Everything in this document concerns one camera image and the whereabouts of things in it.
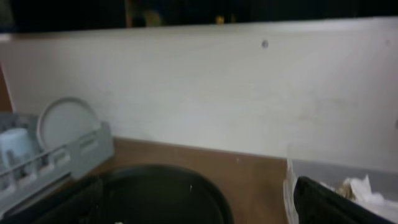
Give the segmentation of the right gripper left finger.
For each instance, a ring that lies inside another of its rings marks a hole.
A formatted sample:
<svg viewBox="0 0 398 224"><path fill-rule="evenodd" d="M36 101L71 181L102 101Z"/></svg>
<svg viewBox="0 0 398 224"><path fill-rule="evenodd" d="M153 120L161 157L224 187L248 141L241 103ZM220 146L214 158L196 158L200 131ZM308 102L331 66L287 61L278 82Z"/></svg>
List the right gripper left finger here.
<svg viewBox="0 0 398 224"><path fill-rule="evenodd" d="M102 195L103 181L90 177L3 219L1 224L89 223Z"/></svg>

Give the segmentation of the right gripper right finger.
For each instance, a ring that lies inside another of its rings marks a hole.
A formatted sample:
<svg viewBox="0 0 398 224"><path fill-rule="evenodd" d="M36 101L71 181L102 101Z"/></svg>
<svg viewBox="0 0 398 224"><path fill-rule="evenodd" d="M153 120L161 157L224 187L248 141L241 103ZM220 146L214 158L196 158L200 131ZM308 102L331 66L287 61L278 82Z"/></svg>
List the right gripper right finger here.
<svg viewBox="0 0 398 224"><path fill-rule="evenodd" d="M296 182L294 205L299 224L392 224L305 176Z"/></svg>

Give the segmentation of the white tissue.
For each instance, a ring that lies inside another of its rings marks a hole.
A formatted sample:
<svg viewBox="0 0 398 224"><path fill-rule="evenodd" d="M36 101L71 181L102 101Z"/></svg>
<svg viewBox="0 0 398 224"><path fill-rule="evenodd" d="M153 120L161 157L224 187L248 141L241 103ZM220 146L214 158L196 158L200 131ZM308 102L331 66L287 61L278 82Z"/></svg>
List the white tissue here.
<svg viewBox="0 0 398 224"><path fill-rule="evenodd" d="M320 183L327 189L362 206L366 210L397 223L397 201L389 200L379 192L373 192L368 175L363 179L346 178L337 187L332 187L324 182Z"/></svg>

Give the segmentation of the light blue plastic cup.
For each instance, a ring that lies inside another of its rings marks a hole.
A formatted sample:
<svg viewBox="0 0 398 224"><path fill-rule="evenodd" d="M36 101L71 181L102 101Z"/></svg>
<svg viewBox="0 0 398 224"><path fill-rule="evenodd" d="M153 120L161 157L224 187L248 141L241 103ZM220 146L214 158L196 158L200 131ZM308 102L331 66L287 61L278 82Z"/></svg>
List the light blue plastic cup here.
<svg viewBox="0 0 398 224"><path fill-rule="evenodd" d="M22 169L32 158L34 148L28 130L13 128L1 133L1 173Z"/></svg>

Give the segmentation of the grey plate with food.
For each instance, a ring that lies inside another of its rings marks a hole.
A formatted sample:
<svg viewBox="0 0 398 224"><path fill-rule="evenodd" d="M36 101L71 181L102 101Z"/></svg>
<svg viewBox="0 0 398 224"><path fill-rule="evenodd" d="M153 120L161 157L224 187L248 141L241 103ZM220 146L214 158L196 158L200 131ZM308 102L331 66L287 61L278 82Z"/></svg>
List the grey plate with food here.
<svg viewBox="0 0 398 224"><path fill-rule="evenodd" d="M81 98L62 97L49 103L37 122L37 140L46 151L62 147L101 128L94 109Z"/></svg>

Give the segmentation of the grey plastic dishwasher rack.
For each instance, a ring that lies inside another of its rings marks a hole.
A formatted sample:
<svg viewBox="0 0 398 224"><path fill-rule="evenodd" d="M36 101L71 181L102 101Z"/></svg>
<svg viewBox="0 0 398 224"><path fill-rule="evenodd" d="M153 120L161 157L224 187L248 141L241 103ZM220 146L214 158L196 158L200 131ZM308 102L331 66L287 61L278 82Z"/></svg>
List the grey plastic dishwasher rack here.
<svg viewBox="0 0 398 224"><path fill-rule="evenodd" d="M33 158L22 168L1 173L1 216L44 197L64 179L80 179L114 154L110 126L80 137L62 147L46 151L37 140L38 117L32 114L1 113L1 133L13 128L28 130Z"/></svg>

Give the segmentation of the round black serving tray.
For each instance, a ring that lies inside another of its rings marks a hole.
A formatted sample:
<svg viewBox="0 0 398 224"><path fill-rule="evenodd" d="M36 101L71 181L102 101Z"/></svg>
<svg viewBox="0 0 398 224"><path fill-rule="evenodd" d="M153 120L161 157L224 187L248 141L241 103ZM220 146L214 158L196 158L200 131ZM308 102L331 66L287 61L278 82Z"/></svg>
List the round black serving tray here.
<svg viewBox="0 0 398 224"><path fill-rule="evenodd" d="M71 199L43 223L233 223L219 188L197 172L132 166L76 184Z"/></svg>

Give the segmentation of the clear plastic bin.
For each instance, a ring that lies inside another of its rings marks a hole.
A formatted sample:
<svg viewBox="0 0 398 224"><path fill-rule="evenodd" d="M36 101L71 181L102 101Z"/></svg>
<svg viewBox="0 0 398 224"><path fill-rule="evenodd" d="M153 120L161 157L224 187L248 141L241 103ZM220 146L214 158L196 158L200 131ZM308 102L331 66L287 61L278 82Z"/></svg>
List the clear plastic bin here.
<svg viewBox="0 0 398 224"><path fill-rule="evenodd" d="M369 186L374 194L384 197L385 205L376 202L365 203L366 208L388 220L396 220L392 214L397 203L397 174L372 169L364 169L336 164L287 159L287 173L283 182L284 205L289 224L298 224L299 216L294 205L294 188L299 176L307 176L326 188L336 190L346 179L369 177Z"/></svg>

